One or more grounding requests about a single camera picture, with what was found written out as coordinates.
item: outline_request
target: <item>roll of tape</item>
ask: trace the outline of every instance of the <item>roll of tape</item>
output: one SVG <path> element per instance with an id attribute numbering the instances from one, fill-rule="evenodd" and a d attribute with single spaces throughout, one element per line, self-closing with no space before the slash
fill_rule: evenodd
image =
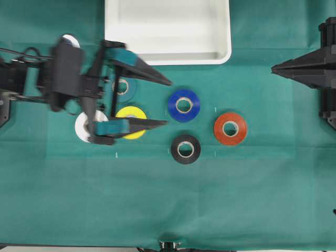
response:
<path id="1" fill-rule="evenodd" d="M 143 112 L 141 109 L 134 107 L 134 106 L 127 106 L 122 108 L 118 111 L 118 113 L 115 115 L 116 117 L 134 117 L 139 119 L 147 119 L 147 116 L 145 112 Z M 132 133 L 129 135 L 124 136 L 123 138 L 133 140 L 138 139 L 142 135 L 145 134 L 145 130 L 138 131 L 136 133 Z"/>
<path id="2" fill-rule="evenodd" d="M 122 77 L 119 79 L 119 85 L 124 83 L 126 85 L 126 90 L 124 92 L 118 92 L 118 102 L 127 102 L 131 100 L 137 90 L 137 81 L 132 78 Z M 114 91 L 114 82 L 112 83 L 112 91 Z"/>
<path id="3" fill-rule="evenodd" d="M 225 126 L 231 124 L 235 128 L 233 134 L 225 132 Z M 216 139 L 224 145 L 238 145 L 247 135 L 247 123 L 236 113 L 224 113 L 217 118 L 214 125 Z"/>
<path id="4" fill-rule="evenodd" d="M 190 108 L 182 111 L 178 108 L 180 101 L 187 101 Z M 168 112 L 178 122 L 189 122 L 199 113 L 201 104 L 197 95 L 190 90 L 181 89 L 173 93 L 168 100 Z"/>
<path id="5" fill-rule="evenodd" d="M 95 121 L 106 122 L 108 120 L 109 119 L 103 112 L 96 110 Z M 88 125 L 88 117 L 84 112 L 82 112 L 81 114 L 79 114 L 79 116 L 77 116 L 77 119 L 75 122 L 75 132 L 80 140 L 86 143 L 89 143 L 88 139 L 91 135 L 88 131 L 87 125 Z"/>
<path id="6" fill-rule="evenodd" d="M 181 150 L 183 145 L 189 145 L 190 151 Z M 180 135 L 175 138 L 171 145 L 171 153 L 173 158 L 180 164 L 194 163 L 201 154 L 201 145 L 199 141 L 192 135 Z"/>

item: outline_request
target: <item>teal tablecloth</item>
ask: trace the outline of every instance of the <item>teal tablecloth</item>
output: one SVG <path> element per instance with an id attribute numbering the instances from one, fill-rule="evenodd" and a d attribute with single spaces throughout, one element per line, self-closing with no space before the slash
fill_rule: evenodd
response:
<path id="1" fill-rule="evenodd" d="M 0 47 L 35 46 L 45 55 L 61 34 L 73 33 L 88 67 L 103 38 L 103 6 L 2 0 Z M 228 63 L 157 67 L 173 87 L 139 82 L 128 104 L 169 124 L 137 141 L 85 144 L 76 117 L 14 103 L 0 129 L 0 243 L 157 248 L 158 240 L 173 240 L 208 249 L 335 250 L 336 132 L 318 118 L 316 90 L 270 74 L 319 47 L 317 27 L 336 16 L 335 1 L 234 0 L 230 15 Z M 29 72 L 28 94 L 37 93 L 36 76 Z M 180 87 L 201 100 L 189 123 L 165 113 Z M 248 123 L 239 146 L 213 136 L 224 111 Z M 186 166 L 169 154 L 182 132 L 202 145 L 199 160 Z"/>

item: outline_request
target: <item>red tape roll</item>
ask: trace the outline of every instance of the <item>red tape roll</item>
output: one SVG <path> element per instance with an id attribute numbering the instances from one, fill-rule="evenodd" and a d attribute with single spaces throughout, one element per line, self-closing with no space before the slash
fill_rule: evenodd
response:
<path id="1" fill-rule="evenodd" d="M 231 123 L 236 128 L 236 133 L 228 135 L 224 132 L 224 125 Z M 238 145 L 247 135 L 247 123 L 244 118 L 236 113 L 225 113 L 217 118 L 214 125 L 216 139 L 224 145 Z"/>

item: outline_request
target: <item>white tape roll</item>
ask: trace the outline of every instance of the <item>white tape roll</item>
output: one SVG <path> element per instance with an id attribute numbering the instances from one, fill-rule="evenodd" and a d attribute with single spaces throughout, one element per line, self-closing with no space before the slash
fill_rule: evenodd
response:
<path id="1" fill-rule="evenodd" d="M 106 122 L 108 120 L 109 119 L 103 112 L 96 110 L 95 121 Z M 88 125 L 88 117 L 84 112 L 82 112 L 76 119 L 75 132 L 80 140 L 89 143 L 88 139 L 90 137 L 90 133 L 88 132 L 87 125 Z"/>

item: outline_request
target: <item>black tape roll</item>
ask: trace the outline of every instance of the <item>black tape roll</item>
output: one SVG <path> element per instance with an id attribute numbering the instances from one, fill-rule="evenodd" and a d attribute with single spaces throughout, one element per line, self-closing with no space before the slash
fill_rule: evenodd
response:
<path id="1" fill-rule="evenodd" d="M 191 154 L 185 155 L 180 153 L 179 147 L 188 144 L 192 148 Z M 173 158 L 181 164 L 194 163 L 201 154 L 201 145 L 199 141 L 192 135 L 180 135 L 174 139 L 171 145 L 171 153 Z"/>

